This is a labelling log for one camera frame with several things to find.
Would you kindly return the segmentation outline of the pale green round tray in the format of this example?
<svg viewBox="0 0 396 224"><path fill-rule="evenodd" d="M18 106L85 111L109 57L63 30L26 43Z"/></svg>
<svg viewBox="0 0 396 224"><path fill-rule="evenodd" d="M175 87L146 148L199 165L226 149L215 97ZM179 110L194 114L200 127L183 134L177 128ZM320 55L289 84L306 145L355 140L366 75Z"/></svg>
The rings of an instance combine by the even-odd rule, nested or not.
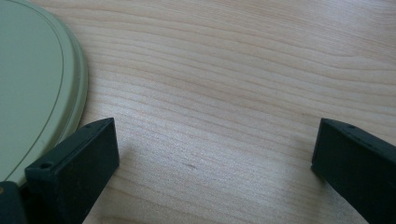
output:
<svg viewBox="0 0 396 224"><path fill-rule="evenodd" d="M75 131L87 89L70 29L28 0L0 0L0 181L22 184L24 168Z"/></svg>

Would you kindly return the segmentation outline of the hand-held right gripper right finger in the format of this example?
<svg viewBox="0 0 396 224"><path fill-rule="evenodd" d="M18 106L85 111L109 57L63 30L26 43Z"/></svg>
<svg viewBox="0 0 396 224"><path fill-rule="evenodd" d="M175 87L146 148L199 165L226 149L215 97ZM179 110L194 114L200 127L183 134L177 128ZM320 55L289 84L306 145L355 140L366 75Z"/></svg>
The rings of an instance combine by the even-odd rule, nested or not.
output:
<svg viewBox="0 0 396 224"><path fill-rule="evenodd" d="M351 124L322 119L311 169L370 224L396 224L396 146Z"/></svg>

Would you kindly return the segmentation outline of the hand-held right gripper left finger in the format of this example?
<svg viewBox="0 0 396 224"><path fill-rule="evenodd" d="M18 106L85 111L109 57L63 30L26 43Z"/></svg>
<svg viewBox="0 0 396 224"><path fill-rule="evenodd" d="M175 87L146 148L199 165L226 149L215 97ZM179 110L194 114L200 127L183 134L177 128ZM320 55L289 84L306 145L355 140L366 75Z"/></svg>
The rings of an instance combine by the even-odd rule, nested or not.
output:
<svg viewBox="0 0 396 224"><path fill-rule="evenodd" d="M115 120L78 129L25 169L34 224L82 224L120 166Z"/></svg>

